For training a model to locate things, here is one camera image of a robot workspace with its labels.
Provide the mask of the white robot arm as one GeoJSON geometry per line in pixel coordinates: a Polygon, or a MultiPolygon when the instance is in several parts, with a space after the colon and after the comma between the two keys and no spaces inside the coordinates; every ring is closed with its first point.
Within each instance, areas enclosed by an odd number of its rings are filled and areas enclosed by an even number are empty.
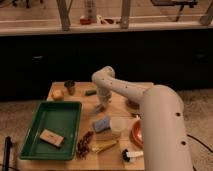
{"type": "Polygon", "coordinates": [[[111,92],[139,105],[145,171],[193,171],[183,118],[184,103],[165,85],[144,85],[115,78],[112,67],[92,74],[101,104],[108,105],[111,92]]]}

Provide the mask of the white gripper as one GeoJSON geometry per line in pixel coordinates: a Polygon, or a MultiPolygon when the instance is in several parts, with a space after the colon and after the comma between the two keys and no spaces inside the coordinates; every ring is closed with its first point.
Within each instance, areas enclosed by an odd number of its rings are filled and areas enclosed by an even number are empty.
{"type": "Polygon", "coordinates": [[[112,97],[112,93],[111,92],[103,93],[98,91],[97,97],[99,100],[99,104],[97,105],[96,109],[97,112],[100,113],[103,112],[108,107],[108,104],[110,103],[110,99],[112,97]]]}

